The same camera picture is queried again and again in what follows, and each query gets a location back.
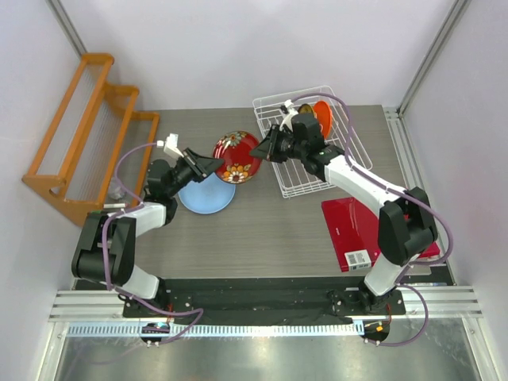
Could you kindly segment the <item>red floral plate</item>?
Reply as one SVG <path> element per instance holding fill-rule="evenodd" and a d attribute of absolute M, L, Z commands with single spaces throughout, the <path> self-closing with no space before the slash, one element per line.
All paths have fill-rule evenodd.
<path fill-rule="evenodd" d="M 261 159 L 250 152 L 259 144 L 251 133 L 233 131 L 226 133 L 214 146 L 213 158 L 223 159 L 224 163 L 215 171 L 223 182 L 233 185 L 244 184 L 260 169 Z"/>

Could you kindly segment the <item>light blue plate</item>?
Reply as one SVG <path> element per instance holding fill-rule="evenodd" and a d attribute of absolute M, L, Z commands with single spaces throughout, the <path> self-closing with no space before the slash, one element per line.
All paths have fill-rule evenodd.
<path fill-rule="evenodd" d="M 234 198 L 236 186 L 210 175 L 200 183 L 190 182 L 178 196 L 180 202 L 196 214 L 215 214 L 226 208 Z"/>

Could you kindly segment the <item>yellow patterned plate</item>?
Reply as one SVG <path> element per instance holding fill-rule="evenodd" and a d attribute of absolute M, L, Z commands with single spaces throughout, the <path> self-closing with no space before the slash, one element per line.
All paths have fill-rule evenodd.
<path fill-rule="evenodd" d="M 302 104 L 299 108 L 298 108 L 298 112 L 300 114 L 312 114 L 315 116 L 315 112 L 314 112 L 314 108 L 310 105 L 310 104 Z"/>

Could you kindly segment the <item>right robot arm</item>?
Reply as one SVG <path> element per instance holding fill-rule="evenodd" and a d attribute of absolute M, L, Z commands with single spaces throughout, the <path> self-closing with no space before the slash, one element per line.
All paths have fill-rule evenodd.
<path fill-rule="evenodd" d="M 344 149 L 325 142 L 312 114 L 294 115 L 289 126 L 273 125 L 250 155 L 273 163 L 299 160 L 309 174 L 346 191 L 377 217 L 380 254 L 358 291 L 367 313 L 387 304 L 408 264 L 437 239 L 426 192 L 397 187 L 354 165 Z"/>

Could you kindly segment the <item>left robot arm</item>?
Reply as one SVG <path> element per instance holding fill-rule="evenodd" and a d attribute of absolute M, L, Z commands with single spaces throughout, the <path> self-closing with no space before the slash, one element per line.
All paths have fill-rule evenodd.
<path fill-rule="evenodd" d="M 71 272 L 77 279 L 101 283 L 126 303 L 136 303 L 153 317 L 187 316 L 168 310 L 164 281 L 135 265 L 139 236 L 168 225 L 175 216 L 176 194 L 188 183 L 200 183 L 223 164 L 222 158 L 185 149 L 174 166 L 158 159 L 148 165 L 145 196 L 138 205 L 108 213 L 90 212 L 80 233 Z"/>

